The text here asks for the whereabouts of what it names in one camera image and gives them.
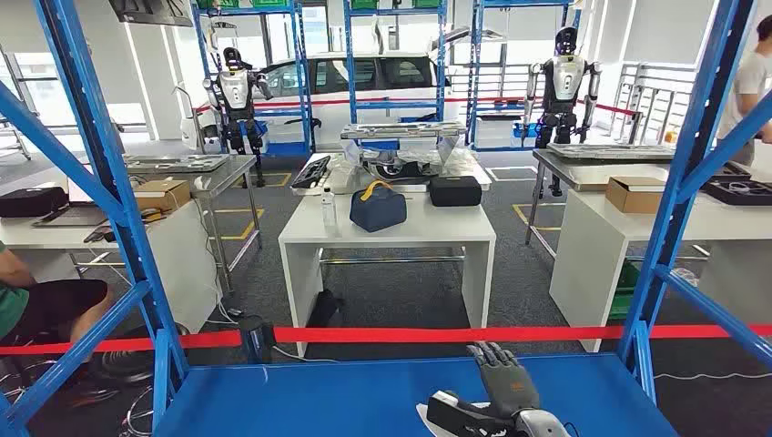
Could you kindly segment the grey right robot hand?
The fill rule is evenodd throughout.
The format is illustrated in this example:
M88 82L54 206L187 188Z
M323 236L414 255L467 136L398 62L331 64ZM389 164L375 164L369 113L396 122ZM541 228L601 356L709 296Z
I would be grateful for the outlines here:
M489 341L476 341L466 349L478 365L489 400L486 411L492 417L514 419L520 411L541 407L530 374L511 351Z

